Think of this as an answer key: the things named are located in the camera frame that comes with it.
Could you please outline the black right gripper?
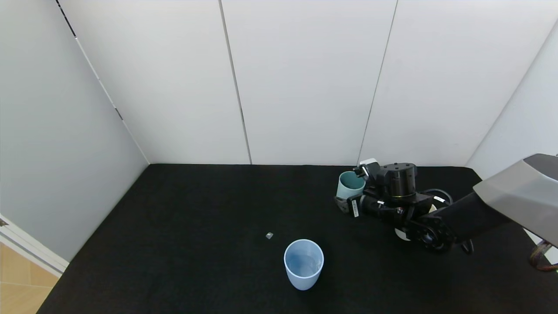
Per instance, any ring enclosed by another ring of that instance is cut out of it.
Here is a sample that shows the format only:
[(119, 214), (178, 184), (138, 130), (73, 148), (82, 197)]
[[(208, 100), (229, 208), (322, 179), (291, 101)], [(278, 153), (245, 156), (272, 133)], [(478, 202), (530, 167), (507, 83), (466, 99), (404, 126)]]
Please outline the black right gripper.
[(365, 215), (377, 217), (384, 207), (384, 201), (365, 194), (353, 195), (348, 199), (336, 196), (334, 200), (341, 212), (350, 213), (354, 217)]

